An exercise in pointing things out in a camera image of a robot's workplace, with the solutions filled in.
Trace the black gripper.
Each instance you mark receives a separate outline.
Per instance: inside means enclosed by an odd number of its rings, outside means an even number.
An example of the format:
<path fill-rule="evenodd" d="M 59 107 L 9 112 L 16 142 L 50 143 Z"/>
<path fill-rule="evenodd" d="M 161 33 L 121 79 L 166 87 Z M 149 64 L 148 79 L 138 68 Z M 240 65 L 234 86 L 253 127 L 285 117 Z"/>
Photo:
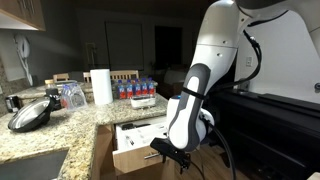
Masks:
<path fill-rule="evenodd" d="M 168 139 L 154 138 L 150 146 L 157 150 L 163 158 L 169 157 L 176 161 L 183 169 L 188 169 L 191 164 L 191 156 L 174 147 Z"/>

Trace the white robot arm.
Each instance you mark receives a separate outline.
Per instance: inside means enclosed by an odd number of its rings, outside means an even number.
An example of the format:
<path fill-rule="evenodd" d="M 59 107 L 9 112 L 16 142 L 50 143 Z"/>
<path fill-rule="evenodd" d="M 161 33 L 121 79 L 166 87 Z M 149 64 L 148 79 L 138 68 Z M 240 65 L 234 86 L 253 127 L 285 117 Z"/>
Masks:
<path fill-rule="evenodd" d="M 319 8 L 320 0 L 217 0 L 210 5 L 181 94 L 167 105 L 167 137 L 154 139 L 151 147 L 187 169 L 191 164 L 189 153 L 206 136 L 206 125 L 214 122 L 202 108 L 205 96 L 231 67 L 245 28 L 294 11 L 304 20 L 313 45 L 318 47 Z"/>

